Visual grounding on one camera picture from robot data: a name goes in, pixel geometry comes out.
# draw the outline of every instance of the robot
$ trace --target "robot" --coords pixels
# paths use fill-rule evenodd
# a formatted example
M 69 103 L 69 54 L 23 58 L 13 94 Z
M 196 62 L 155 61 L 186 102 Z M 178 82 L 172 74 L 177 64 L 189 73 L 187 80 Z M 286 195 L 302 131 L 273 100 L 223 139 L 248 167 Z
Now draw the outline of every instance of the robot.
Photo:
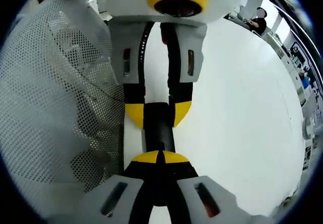
M 185 117 L 198 80 L 207 24 L 239 0 L 106 0 L 116 80 L 123 84 L 125 109 L 144 129 L 146 153 L 122 176 L 86 194 L 75 215 L 50 223 L 148 223 L 153 206 L 167 206 L 172 223 L 270 223 L 241 210 L 235 196 L 175 151 L 173 128 Z M 144 59 L 155 22 L 169 56 L 169 103 L 145 103 Z

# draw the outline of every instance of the white mesh net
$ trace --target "white mesh net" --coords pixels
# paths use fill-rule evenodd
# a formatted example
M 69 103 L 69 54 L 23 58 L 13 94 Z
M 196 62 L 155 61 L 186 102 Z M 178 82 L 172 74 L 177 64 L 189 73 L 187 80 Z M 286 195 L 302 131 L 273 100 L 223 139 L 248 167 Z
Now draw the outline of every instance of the white mesh net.
M 0 147 L 43 217 L 72 211 L 123 170 L 124 96 L 109 30 L 83 0 L 46 0 L 0 56 Z

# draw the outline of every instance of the black slot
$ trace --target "black slot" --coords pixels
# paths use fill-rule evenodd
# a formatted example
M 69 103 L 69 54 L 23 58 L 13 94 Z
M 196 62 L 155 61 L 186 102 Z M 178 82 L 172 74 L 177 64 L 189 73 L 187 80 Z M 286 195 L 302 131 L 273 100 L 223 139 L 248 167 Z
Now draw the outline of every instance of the black slot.
M 128 76 L 130 74 L 130 48 L 123 51 L 123 75 Z
M 194 51 L 193 50 L 188 50 L 187 74 L 189 76 L 193 76 L 193 74 L 194 74 Z
M 196 192 L 203 202 L 208 217 L 215 217 L 220 213 L 220 209 L 204 184 L 200 183 L 195 186 Z
M 166 150 L 175 152 L 173 121 L 167 103 L 147 103 L 143 111 L 146 151 Z
M 101 209 L 101 213 L 107 217 L 113 216 L 113 210 L 116 207 L 118 201 L 120 200 L 123 192 L 125 191 L 128 184 L 126 183 L 118 183 L 117 186 L 112 190 L 111 194 L 107 198 L 103 208 Z
M 202 12 L 202 7 L 191 0 L 161 0 L 154 5 L 155 10 L 161 14 L 173 17 L 190 17 Z

